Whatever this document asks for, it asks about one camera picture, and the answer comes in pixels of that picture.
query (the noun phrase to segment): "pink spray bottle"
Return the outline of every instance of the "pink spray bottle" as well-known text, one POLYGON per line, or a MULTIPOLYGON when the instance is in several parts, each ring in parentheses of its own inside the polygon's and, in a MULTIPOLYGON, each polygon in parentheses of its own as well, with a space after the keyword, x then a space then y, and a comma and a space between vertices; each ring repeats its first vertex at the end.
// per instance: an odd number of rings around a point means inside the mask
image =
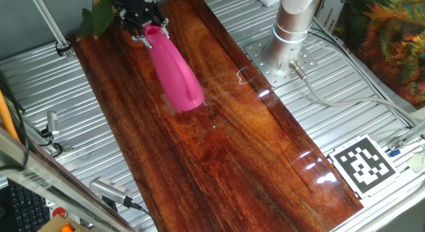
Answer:
POLYGON ((188 111, 203 103, 205 97, 197 78, 163 29, 146 25, 143 34, 152 46, 149 54, 172 107, 188 111))

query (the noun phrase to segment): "yellow rod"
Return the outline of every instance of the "yellow rod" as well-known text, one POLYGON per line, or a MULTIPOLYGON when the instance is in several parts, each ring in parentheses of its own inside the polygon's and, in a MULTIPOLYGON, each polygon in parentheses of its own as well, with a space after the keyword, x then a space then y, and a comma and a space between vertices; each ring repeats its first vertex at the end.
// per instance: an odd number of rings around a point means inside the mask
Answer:
POLYGON ((18 142, 21 142, 19 140, 18 133, 16 133, 15 126, 13 125, 11 113, 9 111, 9 108, 7 107, 5 97, 3 96, 1 91, 0 91, 0 114, 3 119, 3 123, 6 127, 6 131, 8 131, 8 133, 12 135, 14 139, 16 139, 18 142))

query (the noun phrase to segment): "green plant leaf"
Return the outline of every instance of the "green plant leaf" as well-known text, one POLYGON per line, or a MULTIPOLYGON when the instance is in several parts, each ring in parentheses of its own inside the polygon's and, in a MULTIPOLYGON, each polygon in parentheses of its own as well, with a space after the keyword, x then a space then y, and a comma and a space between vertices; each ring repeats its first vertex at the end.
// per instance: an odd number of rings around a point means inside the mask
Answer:
POLYGON ((93 33, 97 39, 112 23, 115 13, 110 0, 99 0, 93 4, 93 33))
POLYGON ((87 37, 93 31, 93 15, 88 9, 82 9, 82 22, 78 30, 77 41, 87 37))

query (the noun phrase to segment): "dark wood surface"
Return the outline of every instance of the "dark wood surface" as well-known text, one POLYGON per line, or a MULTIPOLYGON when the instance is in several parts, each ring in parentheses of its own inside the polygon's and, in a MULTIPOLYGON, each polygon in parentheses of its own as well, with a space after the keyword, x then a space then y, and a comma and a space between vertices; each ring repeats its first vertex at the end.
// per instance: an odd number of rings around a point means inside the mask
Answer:
POLYGON ((358 212, 359 200, 205 3, 161 8, 207 106, 172 109, 147 49, 127 46, 115 27, 74 42, 161 231, 330 231, 358 212), (239 84, 244 67, 242 82, 251 81, 239 84))

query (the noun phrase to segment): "white box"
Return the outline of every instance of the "white box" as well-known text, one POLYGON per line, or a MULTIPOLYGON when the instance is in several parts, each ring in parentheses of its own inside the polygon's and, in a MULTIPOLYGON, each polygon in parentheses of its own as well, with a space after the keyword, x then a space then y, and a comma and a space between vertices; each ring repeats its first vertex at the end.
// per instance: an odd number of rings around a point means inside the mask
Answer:
POLYGON ((322 0, 321 7, 316 13, 316 18, 321 23, 321 26, 325 27, 330 33, 333 32, 337 25, 344 3, 345 0, 322 0))

